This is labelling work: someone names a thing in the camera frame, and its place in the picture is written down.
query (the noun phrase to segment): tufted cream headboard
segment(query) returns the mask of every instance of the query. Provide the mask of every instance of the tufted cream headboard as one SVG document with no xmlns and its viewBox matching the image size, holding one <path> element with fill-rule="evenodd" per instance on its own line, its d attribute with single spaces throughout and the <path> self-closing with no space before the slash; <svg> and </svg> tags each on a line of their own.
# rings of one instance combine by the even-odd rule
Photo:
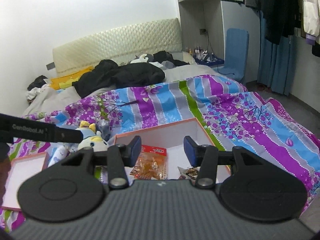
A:
<svg viewBox="0 0 320 240">
<path fill-rule="evenodd" d="M 161 50 L 182 51 L 177 18 L 92 34 L 54 48 L 52 53 L 58 76 L 64 76 L 89 65 L 96 66 L 103 59 L 112 59 L 120 65 L 138 54 L 154 54 Z"/>
</svg>

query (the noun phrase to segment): floor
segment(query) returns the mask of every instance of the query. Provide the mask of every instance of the floor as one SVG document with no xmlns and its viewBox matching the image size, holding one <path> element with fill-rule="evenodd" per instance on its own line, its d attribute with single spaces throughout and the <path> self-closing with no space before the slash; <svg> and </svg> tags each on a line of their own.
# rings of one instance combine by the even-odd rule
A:
<svg viewBox="0 0 320 240">
<path fill-rule="evenodd" d="M 320 138 L 320 118 L 304 106 L 291 98 L 273 93 L 268 89 L 259 91 L 255 84 L 248 84 L 247 89 L 259 93 L 264 99 L 272 97 L 279 101 L 296 122 Z M 320 195 L 318 195 L 309 208 L 301 215 L 300 220 L 314 232 L 320 231 Z"/>
</svg>

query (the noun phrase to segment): blue curtain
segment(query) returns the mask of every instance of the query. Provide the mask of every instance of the blue curtain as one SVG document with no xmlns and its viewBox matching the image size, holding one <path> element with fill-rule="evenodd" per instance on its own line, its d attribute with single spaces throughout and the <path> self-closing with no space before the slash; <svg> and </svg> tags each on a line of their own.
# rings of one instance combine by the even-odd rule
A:
<svg viewBox="0 0 320 240">
<path fill-rule="evenodd" d="M 273 92 L 289 95 L 295 72 L 296 39 L 281 37 L 276 45 L 265 39 L 266 20 L 260 12 L 260 62 L 257 82 Z"/>
</svg>

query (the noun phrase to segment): floral striped blanket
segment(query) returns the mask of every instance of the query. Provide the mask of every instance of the floral striped blanket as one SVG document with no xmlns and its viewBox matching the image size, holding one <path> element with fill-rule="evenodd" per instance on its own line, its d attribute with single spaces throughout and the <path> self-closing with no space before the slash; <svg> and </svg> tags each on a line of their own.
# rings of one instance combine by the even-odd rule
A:
<svg viewBox="0 0 320 240">
<path fill-rule="evenodd" d="M 64 111 L 26 118 L 57 123 L 58 114 L 65 116 L 64 124 L 72 125 L 107 119 L 113 134 L 196 117 L 220 150 L 245 147 L 300 179 L 308 191 L 305 209 L 320 193 L 320 141 L 296 123 L 278 101 L 265 101 L 228 78 L 203 75 L 170 84 L 117 89 L 81 99 Z M 16 139 L 10 159 L 50 147 L 50 143 Z M 96 170 L 98 179 L 103 180 L 104 170 Z M 21 212 L 0 209 L 0 214 L 0 226 L 6 231 L 24 221 Z"/>
</svg>

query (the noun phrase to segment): white puffer jacket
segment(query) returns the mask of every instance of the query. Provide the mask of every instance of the white puffer jacket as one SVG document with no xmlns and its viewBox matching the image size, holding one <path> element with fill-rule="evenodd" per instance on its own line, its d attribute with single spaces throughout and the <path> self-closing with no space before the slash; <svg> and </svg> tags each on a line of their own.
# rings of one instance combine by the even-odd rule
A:
<svg viewBox="0 0 320 240">
<path fill-rule="evenodd" d="M 303 0 L 303 26 L 307 43 L 314 45 L 320 32 L 320 0 Z"/>
</svg>

